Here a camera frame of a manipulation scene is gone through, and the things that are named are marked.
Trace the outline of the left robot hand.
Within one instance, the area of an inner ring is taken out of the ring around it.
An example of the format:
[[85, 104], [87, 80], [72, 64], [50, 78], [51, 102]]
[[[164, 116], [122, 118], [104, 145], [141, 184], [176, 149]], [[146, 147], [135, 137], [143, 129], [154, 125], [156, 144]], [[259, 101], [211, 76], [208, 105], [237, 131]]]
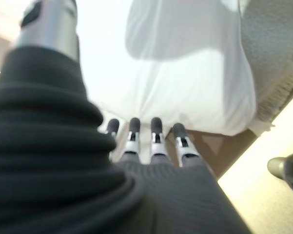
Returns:
[[248, 234], [184, 127], [180, 166], [160, 143], [109, 159], [87, 99], [73, 0], [37, 0], [0, 71], [0, 234]]

